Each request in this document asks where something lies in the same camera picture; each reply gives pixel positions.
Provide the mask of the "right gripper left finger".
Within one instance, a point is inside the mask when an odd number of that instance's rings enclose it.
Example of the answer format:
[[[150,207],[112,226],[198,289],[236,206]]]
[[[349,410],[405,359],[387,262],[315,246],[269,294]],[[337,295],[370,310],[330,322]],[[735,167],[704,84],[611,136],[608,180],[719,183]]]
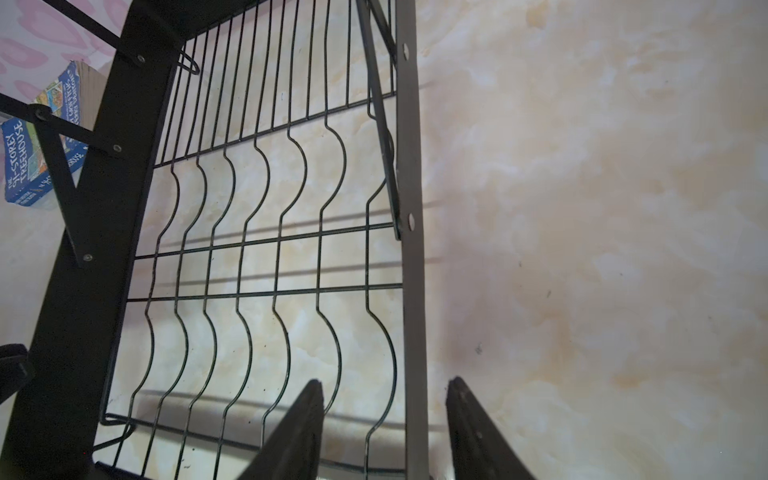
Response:
[[[313,379],[239,479],[316,479],[323,422],[322,384]]]

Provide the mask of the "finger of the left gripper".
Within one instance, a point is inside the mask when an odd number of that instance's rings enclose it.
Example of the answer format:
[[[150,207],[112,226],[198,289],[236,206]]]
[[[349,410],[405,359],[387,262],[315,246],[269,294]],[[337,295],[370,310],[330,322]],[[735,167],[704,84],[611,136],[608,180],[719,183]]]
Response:
[[[33,378],[33,366],[23,344],[6,344],[0,352],[0,403],[27,385]]]

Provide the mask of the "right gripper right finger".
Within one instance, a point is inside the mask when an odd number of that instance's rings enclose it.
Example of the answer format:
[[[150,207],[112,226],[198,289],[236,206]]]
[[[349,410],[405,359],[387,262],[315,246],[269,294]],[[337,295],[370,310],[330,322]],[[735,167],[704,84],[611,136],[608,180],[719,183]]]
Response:
[[[456,479],[535,479],[461,377],[449,381],[446,410]]]

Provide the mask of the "blue treehouse book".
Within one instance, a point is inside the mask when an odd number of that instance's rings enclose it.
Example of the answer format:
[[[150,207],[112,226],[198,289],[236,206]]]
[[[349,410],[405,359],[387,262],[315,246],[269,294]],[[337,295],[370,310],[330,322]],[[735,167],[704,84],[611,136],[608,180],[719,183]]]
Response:
[[[72,61],[35,97],[66,121],[91,130],[106,78],[81,61]],[[31,207],[53,189],[34,124],[11,118],[1,124],[5,165],[5,201]]]

